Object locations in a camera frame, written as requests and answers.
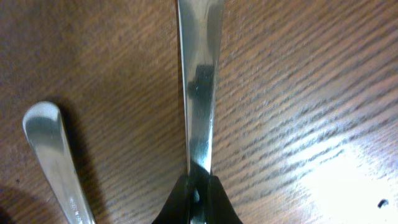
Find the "steel fork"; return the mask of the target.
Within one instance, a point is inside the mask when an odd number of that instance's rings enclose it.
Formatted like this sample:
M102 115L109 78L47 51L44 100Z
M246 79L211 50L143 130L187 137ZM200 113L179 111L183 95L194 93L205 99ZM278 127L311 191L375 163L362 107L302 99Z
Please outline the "steel fork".
M210 173L224 2L177 4L188 173Z
M25 113L22 126L44 175L69 223L94 223L72 159L59 107L40 101Z

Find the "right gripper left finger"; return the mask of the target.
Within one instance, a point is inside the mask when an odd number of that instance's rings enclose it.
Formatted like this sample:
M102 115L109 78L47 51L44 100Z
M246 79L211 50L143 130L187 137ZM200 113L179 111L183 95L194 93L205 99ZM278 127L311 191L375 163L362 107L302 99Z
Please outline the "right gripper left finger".
M181 175L152 224L188 224L190 199L188 176Z

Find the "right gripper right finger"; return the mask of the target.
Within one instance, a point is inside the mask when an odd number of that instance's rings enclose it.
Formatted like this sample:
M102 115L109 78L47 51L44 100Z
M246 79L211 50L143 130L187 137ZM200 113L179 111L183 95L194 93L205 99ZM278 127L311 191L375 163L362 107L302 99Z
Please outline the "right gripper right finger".
M209 224L243 224L229 201L220 179L212 175L208 182L207 219Z

